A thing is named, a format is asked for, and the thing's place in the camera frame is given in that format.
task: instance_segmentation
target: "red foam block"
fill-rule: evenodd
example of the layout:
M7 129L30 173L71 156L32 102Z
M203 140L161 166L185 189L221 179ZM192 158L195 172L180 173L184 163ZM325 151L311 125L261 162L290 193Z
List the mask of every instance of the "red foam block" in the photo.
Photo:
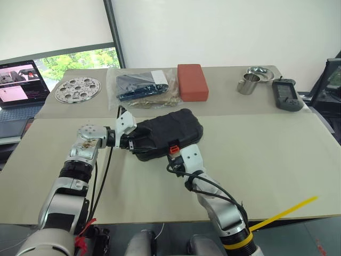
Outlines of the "red foam block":
M177 65L177 79L183 101L206 101L208 86L200 64Z

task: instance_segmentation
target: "red zip tie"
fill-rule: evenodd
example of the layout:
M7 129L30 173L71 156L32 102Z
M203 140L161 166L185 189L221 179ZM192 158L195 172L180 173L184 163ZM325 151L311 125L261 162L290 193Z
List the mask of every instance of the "red zip tie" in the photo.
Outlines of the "red zip tie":
M87 253L87 244L85 242L85 237L81 236L89 226L96 221L96 218L90 220L84 227L84 229L75 238L75 247L80 248L80 256L84 256Z

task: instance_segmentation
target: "perforated metal plate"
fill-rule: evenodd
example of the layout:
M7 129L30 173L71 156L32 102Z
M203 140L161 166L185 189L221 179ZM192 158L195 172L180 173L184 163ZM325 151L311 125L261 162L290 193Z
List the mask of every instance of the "perforated metal plate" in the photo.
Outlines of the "perforated metal plate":
M57 101L63 103L80 103L96 96L101 90L101 83L92 77L75 77L55 90Z

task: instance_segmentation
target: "black chair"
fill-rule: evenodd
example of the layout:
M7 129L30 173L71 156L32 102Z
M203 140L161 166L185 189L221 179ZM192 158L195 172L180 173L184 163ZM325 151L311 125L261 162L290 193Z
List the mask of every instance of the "black chair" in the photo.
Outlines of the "black chair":
M326 67L309 93L299 92L313 112L319 113L334 130L333 136L341 145L341 52L338 58L328 59Z

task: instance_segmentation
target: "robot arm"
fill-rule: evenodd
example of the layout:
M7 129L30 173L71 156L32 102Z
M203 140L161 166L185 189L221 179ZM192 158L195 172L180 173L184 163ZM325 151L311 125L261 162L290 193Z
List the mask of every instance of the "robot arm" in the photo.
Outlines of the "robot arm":
M39 213L39 230L25 241L17 256L74 255L74 235L86 225L88 182L98 149L118 148L121 136L135 128L135 118L126 111L117 118L116 131L92 124L78 129L77 140Z
M86 225L88 182L98 149L108 146L134 152L129 134L136 127L132 114L123 111L116 119L115 130L91 124L78 130L77 140L39 213L39 230L25 241L17 256L74 255L74 236ZM187 189L197 193L228 254L263 256L253 242L244 209L207 175L198 146L187 146L168 160L167 169L184 176Z
M186 188L197 193L228 255L263 256L249 231L245 210L207 175L198 146L185 147L178 156L169 156L168 160L168 171L184 176Z

